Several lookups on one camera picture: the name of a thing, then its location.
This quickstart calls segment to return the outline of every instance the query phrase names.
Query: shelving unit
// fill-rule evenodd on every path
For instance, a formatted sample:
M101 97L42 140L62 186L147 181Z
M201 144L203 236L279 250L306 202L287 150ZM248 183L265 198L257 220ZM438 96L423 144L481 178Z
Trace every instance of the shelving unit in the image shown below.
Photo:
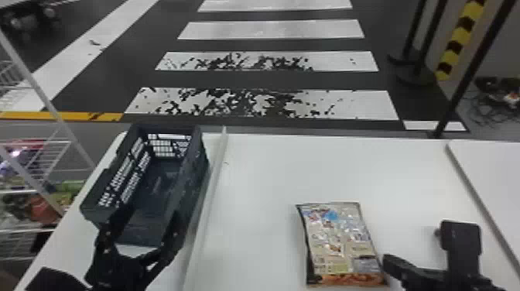
M26 260L66 211L50 193L52 176L89 173L94 162L1 31L0 45L0 115L36 93L54 118L0 124L0 261Z

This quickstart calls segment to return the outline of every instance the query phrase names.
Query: white tabletop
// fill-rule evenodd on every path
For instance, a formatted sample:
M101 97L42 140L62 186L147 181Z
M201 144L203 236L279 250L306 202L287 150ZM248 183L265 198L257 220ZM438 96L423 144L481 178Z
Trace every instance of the white tabletop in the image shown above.
M210 161L219 135L205 135ZM108 150L72 208L36 257L17 291L47 266L83 279L97 229L80 201L111 161ZM444 268L433 237L443 219L482 228L481 268L497 285L520 281L470 191L446 154L445 141L301 135L230 135L212 203L203 209L184 291L285 289L305 286L303 227L294 204L358 201L380 255ZM142 248L120 248L137 254ZM187 254L181 251L148 290L181 290ZM399 290L391 282L387 289Z
M520 143L453 140L450 152L520 261Z

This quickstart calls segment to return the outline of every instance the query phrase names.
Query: cable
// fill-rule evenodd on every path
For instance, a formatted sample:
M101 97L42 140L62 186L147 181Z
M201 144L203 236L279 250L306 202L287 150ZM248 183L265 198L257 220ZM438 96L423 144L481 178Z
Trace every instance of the cable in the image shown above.
M470 102L468 118L479 126L494 128L504 122L520 123L520 109L495 101L487 93L479 93L475 97L465 99Z

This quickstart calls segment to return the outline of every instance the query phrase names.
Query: floor marking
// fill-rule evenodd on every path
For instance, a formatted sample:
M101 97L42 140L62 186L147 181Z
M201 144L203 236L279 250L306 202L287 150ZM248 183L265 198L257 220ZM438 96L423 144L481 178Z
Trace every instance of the floor marking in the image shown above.
M371 52L168 52L156 70L298 70L377 72Z
M58 112L63 120L78 122L118 122L122 113L111 112ZM3 111L0 119L24 119L24 120L53 120L55 119L48 111Z
M404 120L406 130L433 130L437 127L439 122L430 121L409 121ZM462 122L448 122L445 129L446 132L466 132L466 127Z
M352 9L350 0L206 0L199 12Z
M364 38L356 19L190 22L179 39Z
M0 112L10 110L16 103L22 100L29 93L29 90L10 90L5 92L5 94L3 93L3 90L0 90Z
M70 3L74 3L74 2L79 2L80 0L56 0L54 2L47 2L46 4L49 5L49 6L60 6L60 5L65 5L65 4L70 4Z
M158 0L128 0L77 38L68 47L33 73L34 78L53 100L85 67L143 16ZM100 46L91 44L91 39ZM40 111L43 103L32 91L17 101L10 111Z
M125 113L398 120L386 91L142 88Z

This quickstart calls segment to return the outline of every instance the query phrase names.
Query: crate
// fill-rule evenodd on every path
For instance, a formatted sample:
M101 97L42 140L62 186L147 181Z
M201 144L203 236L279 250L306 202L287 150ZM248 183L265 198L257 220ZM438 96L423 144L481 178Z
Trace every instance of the crate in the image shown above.
M80 211L99 228L121 203L131 203L135 213L118 242L159 246L180 199L198 196L207 167L198 127L133 125Z

